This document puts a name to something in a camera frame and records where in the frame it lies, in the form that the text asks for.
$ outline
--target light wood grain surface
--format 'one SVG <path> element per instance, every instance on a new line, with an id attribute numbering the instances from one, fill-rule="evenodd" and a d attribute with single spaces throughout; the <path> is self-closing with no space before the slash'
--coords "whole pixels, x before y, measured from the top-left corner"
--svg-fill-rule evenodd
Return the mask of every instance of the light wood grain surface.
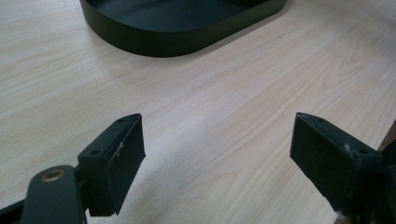
<path id="1" fill-rule="evenodd" d="M 0 207 L 141 113 L 147 157 L 119 216 L 89 223 L 333 223 L 289 158 L 296 112 L 377 148 L 396 119 L 396 1 L 289 0 L 184 57 L 116 49 L 77 0 L 0 1 Z"/>

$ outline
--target table surface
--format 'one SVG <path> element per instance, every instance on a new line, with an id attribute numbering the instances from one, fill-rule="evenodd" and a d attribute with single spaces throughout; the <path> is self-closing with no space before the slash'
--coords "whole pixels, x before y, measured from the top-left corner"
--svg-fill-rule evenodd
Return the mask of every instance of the table surface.
<path id="1" fill-rule="evenodd" d="M 141 113 L 147 157 L 119 216 L 89 223 L 333 223 L 290 159 L 296 112 L 377 148 L 396 119 L 396 1 L 289 0 L 193 54 L 107 44 L 77 0 L 0 2 L 0 206 Z"/>

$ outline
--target dark green tray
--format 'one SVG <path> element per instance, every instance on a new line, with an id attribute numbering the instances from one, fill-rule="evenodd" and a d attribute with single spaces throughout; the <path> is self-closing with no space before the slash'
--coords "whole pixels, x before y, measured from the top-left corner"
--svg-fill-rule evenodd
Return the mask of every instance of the dark green tray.
<path id="1" fill-rule="evenodd" d="M 135 54 L 193 53 L 276 14 L 286 0 L 80 0 L 85 19 L 108 43 Z"/>

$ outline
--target metal rivet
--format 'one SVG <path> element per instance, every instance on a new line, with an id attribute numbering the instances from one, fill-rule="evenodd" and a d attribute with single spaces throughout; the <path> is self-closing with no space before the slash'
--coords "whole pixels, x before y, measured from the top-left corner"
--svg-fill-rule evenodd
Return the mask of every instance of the metal rivet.
<path id="1" fill-rule="evenodd" d="M 57 180 L 57 179 L 61 178 L 62 176 L 64 176 L 64 170 L 62 170 L 62 169 L 51 170 L 51 171 L 48 171 L 43 176 L 41 176 L 41 181 L 48 183 L 48 182 Z"/>

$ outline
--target dark green plastic piece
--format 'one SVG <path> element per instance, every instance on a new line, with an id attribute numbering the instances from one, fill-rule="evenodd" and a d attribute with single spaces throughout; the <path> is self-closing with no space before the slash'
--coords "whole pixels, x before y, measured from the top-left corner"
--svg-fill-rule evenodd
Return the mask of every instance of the dark green plastic piece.
<path id="1" fill-rule="evenodd" d="M 81 224 L 85 213 L 74 167 L 54 166 L 44 170 L 29 185 L 24 201 L 21 224 Z"/>
<path id="2" fill-rule="evenodd" d="M 381 172 L 380 152 L 325 119 L 298 113 L 290 156 L 334 211 L 356 215 L 367 209 Z"/>
<path id="3" fill-rule="evenodd" d="M 150 57 L 193 53 L 276 14 L 287 0 L 80 0 L 108 43 Z"/>
<path id="4" fill-rule="evenodd" d="M 88 185 L 84 203 L 92 217 L 120 212 L 145 157 L 140 114 L 116 120 L 78 155 L 79 174 Z"/>

